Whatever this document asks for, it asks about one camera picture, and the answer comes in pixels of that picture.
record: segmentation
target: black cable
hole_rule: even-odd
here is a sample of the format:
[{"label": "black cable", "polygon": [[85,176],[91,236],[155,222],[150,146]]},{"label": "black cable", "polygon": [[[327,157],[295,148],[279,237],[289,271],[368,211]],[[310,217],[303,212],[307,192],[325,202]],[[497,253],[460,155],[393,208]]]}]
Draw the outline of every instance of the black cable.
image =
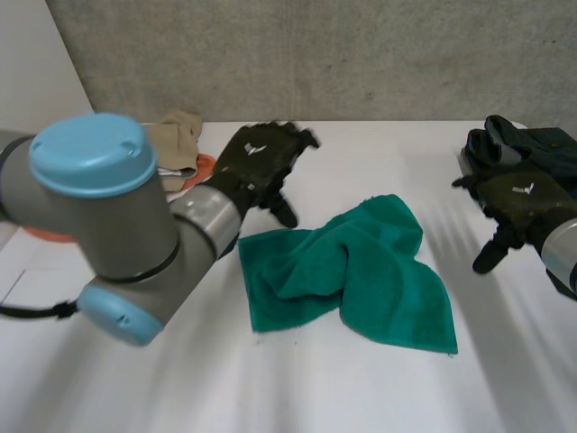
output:
[{"label": "black cable", "polygon": [[7,307],[0,304],[0,315],[9,318],[69,318],[78,311],[76,301],[61,302],[50,309],[25,309],[22,307]]}]

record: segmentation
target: black band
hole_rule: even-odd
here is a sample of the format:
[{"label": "black band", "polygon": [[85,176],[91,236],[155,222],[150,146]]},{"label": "black band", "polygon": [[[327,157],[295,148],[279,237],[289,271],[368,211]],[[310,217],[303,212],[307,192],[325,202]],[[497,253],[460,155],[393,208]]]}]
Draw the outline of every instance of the black band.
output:
[{"label": "black band", "polygon": [[[2,168],[4,167],[4,164],[8,159],[8,157],[10,156],[10,154],[14,152],[20,144],[26,143],[28,140],[31,140],[32,138],[34,138],[34,135],[25,135],[23,137],[15,139],[14,141],[10,142],[10,144],[8,144],[6,147],[4,147],[4,150],[0,153],[0,173],[2,173]],[[2,198],[0,198],[0,218],[1,218],[0,221],[6,219],[10,220],[10,218],[8,217],[8,213],[6,212],[6,209],[2,205]]]},{"label": "black band", "polygon": [[177,255],[179,255],[179,250],[180,250],[180,238],[178,239],[177,244],[174,247],[174,250],[172,250],[172,253],[170,253],[169,256],[161,264],[153,267],[152,269],[146,272],[142,272],[139,273],[138,275],[125,278],[108,278],[104,275],[98,275],[98,278],[100,278],[103,281],[111,282],[113,284],[131,284],[133,282],[146,280],[147,278],[153,277],[157,273],[161,273],[166,268],[168,268],[170,264],[174,262],[174,259],[177,258]]},{"label": "black band", "polygon": [[24,309],[0,304],[0,314],[9,318],[69,318],[77,311],[76,301],[61,302],[51,309]]}]

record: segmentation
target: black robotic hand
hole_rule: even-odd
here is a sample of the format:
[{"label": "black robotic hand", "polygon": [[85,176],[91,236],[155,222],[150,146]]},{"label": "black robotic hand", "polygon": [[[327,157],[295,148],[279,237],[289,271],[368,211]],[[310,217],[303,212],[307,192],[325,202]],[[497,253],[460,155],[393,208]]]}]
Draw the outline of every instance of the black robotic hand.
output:
[{"label": "black robotic hand", "polygon": [[491,271],[509,248],[518,249],[529,243],[538,249],[542,237],[539,234],[546,227],[577,215],[573,198],[550,175],[528,161],[478,171],[456,180],[453,186],[467,189],[485,216],[499,224],[493,239],[473,263],[478,273]]},{"label": "black robotic hand", "polygon": [[308,130],[292,123],[242,127],[226,145],[213,176],[205,182],[224,192],[244,217],[251,207],[267,208],[286,227],[297,217],[280,190],[297,158],[308,147],[319,147]]}]

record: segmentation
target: white tabletop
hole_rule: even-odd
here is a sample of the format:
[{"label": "white tabletop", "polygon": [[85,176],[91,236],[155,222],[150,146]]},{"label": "white tabletop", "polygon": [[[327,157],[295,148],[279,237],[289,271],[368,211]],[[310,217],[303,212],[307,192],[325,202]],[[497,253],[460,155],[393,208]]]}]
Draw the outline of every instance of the white tabletop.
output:
[{"label": "white tabletop", "polygon": [[[81,315],[2,319],[0,431],[575,431],[577,305],[556,293],[528,247],[489,276],[471,270],[494,224],[450,185],[460,174],[455,154],[482,122],[302,125],[323,147],[306,151],[288,177],[300,226],[319,227],[371,196],[403,198],[426,233],[417,259],[449,292],[459,354],[373,343],[338,311],[253,334],[234,251],[146,348],[114,341]],[[206,124],[201,152],[218,154],[239,126]],[[243,235],[276,227],[252,210]],[[8,302],[72,299],[90,277],[74,245],[19,231],[0,251]]]}]

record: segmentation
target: teal cloth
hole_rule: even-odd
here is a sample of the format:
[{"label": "teal cloth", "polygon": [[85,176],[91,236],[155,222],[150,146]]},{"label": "teal cloth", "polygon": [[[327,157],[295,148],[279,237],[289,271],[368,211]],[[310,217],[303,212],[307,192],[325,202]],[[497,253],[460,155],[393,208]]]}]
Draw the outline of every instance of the teal cloth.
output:
[{"label": "teal cloth", "polygon": [[423,230],[397,196],[379,196],[317,230],[275,230],[239,242],[252,329],[298,327],[340,307],[379,343],[457,353],[441,279],[415,260]]}]

